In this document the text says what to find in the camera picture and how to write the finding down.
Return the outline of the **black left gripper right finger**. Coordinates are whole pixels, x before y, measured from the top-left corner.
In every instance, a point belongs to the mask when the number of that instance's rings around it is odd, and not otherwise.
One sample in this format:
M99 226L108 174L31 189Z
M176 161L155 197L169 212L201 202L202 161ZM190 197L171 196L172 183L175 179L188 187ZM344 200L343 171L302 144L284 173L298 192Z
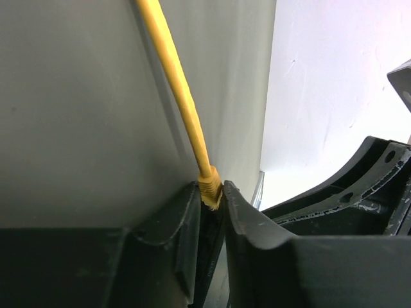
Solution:
M223 186L232 307L409 307L409 236L298 236Z

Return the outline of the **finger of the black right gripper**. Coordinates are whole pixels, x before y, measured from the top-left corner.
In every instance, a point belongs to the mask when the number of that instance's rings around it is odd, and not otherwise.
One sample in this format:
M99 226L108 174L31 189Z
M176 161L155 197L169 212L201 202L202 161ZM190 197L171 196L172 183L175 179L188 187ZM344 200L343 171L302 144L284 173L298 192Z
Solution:
M397 235L410 210L410 145L367 137L318 186L265 209L297 235Z

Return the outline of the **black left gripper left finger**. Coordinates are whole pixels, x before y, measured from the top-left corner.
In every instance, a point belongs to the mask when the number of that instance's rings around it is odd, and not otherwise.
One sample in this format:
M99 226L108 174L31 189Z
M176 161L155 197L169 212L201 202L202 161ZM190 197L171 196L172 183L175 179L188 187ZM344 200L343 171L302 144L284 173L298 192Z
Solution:
M201 198L190 183L135 227L1 229L2 307L187 307Z

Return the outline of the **dark grey network switch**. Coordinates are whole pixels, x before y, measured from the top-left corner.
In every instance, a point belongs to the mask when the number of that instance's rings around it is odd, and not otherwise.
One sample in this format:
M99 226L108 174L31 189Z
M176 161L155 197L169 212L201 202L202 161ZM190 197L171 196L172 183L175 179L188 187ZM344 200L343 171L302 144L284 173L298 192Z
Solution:
M229 276L223 209L201 208L195 294L191 307L228 307Z

